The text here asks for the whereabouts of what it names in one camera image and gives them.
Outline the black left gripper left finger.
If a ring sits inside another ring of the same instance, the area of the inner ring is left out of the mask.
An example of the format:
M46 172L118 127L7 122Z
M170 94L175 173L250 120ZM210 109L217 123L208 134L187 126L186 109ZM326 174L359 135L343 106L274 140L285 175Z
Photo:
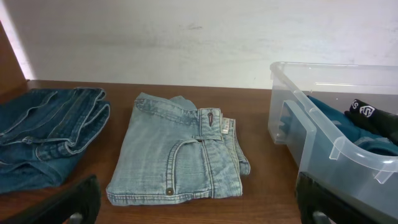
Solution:
M94 174L5 220L3 224L84 223L96 221L101 189Z

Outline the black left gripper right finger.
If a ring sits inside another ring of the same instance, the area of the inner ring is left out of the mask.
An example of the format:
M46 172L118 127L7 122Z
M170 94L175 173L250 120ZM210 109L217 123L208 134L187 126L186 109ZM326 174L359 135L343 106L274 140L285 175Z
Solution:
M350 196L328 187L307 172L299 172L295 197L303 224L396 224L385 214Z

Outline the teal garment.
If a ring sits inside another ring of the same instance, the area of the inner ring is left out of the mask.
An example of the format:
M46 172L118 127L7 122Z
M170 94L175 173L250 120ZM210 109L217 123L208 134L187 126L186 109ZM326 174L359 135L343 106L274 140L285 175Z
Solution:
M365 129L357 127L345 113L342 113L322 101L308 97L330 121L355 145L358 147L383 156L396 156L397 145L377 134L370 133Z

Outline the light blue jeans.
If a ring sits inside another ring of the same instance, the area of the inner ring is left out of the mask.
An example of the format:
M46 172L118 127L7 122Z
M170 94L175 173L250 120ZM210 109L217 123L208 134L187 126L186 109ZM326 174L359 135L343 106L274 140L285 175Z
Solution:
M141 93L106 195L116 206L239 197L250 171L234 119L182 96Z

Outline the black garment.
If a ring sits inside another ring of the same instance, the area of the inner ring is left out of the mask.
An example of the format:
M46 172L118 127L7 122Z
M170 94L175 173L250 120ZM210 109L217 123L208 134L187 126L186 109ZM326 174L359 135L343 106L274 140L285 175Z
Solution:
M345 116L357 127L388 138L397 145L397 115L379 110L355 99L349 110L345 111Z

